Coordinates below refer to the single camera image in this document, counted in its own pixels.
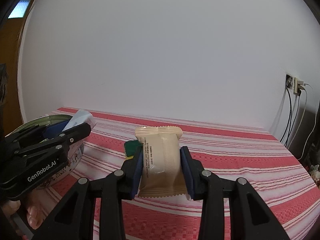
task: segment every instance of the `finger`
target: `finger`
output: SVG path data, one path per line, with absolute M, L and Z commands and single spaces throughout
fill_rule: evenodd
M 28 220 L 29 225 L 33 229 L 38 229 L 38 227 L 41 226 L 41 224 L 43 222 L 43 218 L 40 215 L 37 216 L 36 218 L 34 218 L 30 214 L 27 214 L 27 220 Z
M 36 190 L 28 194 L 25 200 L 25 207 L 28 213 L 34 218 L 40 213 L 40 200 Z
M 1 209 L 4 215 L 8 218 L 19 209 L 20 205 L 21 205 L 20 200 L 18 201 L 8 200 L 6 203 L 4 203 L 3 206 L 1 206 Z

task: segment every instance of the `beige plastic wrapper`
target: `beige plastic wrapper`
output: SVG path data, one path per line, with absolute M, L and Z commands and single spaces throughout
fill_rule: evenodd
M 138 127 L 135 136 L 143 143 L 140 197 L 186 194 L 178 140 L 182 130 L 175 126 Z

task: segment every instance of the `green sponge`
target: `green sponge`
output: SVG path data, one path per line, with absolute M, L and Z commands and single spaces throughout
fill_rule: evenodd
M 138 140 L 127 141 L 124 143 L 124 153 L 127 157 L 131 157 L 136 152 L 137 147 L 142 146 Z

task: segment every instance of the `black cable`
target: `black cable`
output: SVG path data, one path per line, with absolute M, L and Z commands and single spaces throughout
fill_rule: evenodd
M 283 135 L 282 135 L 282 137 L 281 137 L 280 142 L 282 142 L 282 140 L 283 140 L 283 138 L 284 138 L 284 135 L 285 135 L 285 133 L 287 132 L 287 129 L 288 129 L 288 126 L 289 126 L 289 122 L 290 122 L 290 115 L 291 115 L 291 110 L 290 110 L 290 114 L 289 114 L 289 118 L 288 118 L 287 127 L 286 127 L 286 128 L 285 128 L 285 130 L 284 130 L 284 133 L 283 133 Z
M 287 140 L 286 140 L 285 143 L 284 143 L 284 146 L 285 146 L 285 147 L 287 147 L 287 144 L 288 144 L 289 135 L 290 135 L 290 130 L 291 130 L 291 121 L 292 121 L 292 101 L 291 101 L 291 96 L 290 96 L 290 93 L 289 93 L 288 88 L 287 88 L 287 92 L 288 92 L 289 100 L 290 100 L 290 125 L 289 125 Z
M 297 113 L 298 113 L 298 110 L 299 110 L 299 102 L 300 102 L 300 96 L 299 96 L 299 98 L 298 98 L 297 112 L 296 112 L 296 115 L 295 115 L 295 117 L 294 117 L 294 119 L 293 119 L 293 123 L 292 123 L 292 127 L 291 127 L 291 130 L 290 130 L 289 136 L 291 135 L 291 132 L 292 132 L 292 130 L 293 130 L 294 122 L 296 121 L 296 118 L 297 118 Z

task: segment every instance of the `red striped tablecloth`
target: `red striped tablecloth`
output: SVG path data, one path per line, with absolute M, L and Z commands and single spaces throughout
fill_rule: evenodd
M 74 114 L 60 108 L 52 114 Z M 303 239 L 320 214 L 320 191 L 291 153 L 261 128 L 192 122 L 90 111 L 97 125 L 85 140 L 76 169 L 61 182 L 39 191 L 47 215 L 80 178 L 100 179 L 121 167 L 124 142 L 135 139 L 137 126 L 175 125 L 183 130 L 180 146 L 222 178 L 245 177 L 264 199 L 292 240 Z M 126 238 L 130 240 L 197 239 L 201 201 L 179 195 L 123 201 Z M 97 200 L 94 239 L 99 234 Z M 230 239 L 230 213 L 225 201 L 225 239 Z

